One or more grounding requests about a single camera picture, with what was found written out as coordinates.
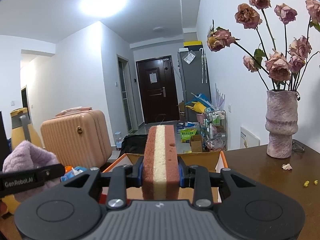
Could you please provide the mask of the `person's hand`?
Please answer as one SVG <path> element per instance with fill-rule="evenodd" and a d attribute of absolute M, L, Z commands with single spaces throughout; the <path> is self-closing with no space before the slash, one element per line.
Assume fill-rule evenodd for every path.
<path fill-rule="evenodd" d="M 0 200 L 0 217 L 5 215 L 8 212 L 7 205 Z"/>

